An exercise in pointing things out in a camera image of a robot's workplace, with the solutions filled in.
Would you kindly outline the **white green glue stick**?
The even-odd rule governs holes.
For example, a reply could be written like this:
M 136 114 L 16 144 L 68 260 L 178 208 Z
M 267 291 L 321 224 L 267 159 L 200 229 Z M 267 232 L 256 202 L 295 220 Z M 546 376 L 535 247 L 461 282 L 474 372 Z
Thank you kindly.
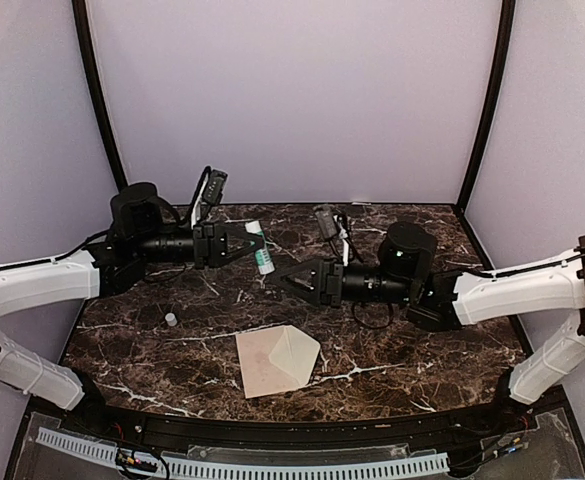
M 255 252 L 255 260 L 261 275 L 269 275 L 275 271 L 274 263 L 271 259 L 269 250 L 266 245 L 266 237 L 258 220 L 247 222 L 245 229 L 248 233 L 259 235 L 263 240 L 263 246 Z

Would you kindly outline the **beige paper envelope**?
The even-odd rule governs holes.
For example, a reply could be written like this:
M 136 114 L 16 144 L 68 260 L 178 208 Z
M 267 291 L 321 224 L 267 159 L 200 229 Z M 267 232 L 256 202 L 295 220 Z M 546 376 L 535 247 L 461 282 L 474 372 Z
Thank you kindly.
M 311 378 L 321 346 L 291 325 L 235 336 L 247 399 L 296 391 Z

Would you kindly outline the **small white glue cap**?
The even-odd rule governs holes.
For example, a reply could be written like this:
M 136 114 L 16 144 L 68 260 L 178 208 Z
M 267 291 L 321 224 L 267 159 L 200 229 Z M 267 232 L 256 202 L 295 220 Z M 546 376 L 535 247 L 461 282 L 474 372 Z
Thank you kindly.
M 165 315 L 165 321 L 166 321 L 166 323 L 167 323 L 169 326 L 171 326 L 171 327 L 175 326 L 175 325 L 177 324 L 177 318 L 176 318 L 176 315 L 175 315 L 175 314 L 173 314 L 173 313 L 168 313 L 168 314 L 166 314 L 166 315 Z

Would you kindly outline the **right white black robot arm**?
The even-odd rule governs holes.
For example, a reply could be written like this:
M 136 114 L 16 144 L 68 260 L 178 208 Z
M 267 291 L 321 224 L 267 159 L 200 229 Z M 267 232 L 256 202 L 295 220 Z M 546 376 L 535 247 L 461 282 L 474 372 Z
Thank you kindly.
M 408 222 L 391 224 L 376 265 L 314 258 L 274 273 L 272 283 L 314 306 L 386 304 L 427 332 L 447 332 L 503 316 L 568 311 L 540 350 L 506 371 L 482 413 L 493 434 L 506 432 L 550 387 L 585 361 L 585 235 L 557 256 L 491 271 L 434 273 L 436 238 Z

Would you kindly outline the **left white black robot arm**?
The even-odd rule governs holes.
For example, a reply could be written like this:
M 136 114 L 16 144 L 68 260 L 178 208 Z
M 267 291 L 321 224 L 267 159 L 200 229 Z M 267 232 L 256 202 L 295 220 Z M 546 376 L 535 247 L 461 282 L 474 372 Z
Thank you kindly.
M 112 224 L 61 255 L 0 265 L 0 318 L 70 300 L 122 294 L 152 263 L 220 268 L 263 248 L 263 237 L 243 227 L 183 219 L 149 182 L 129 185 L 110 202 Z M 0 382 L 42 398 L 92 436 L 113 427 L 98 389 L 86 375 L 52 363 L 0 331 Z

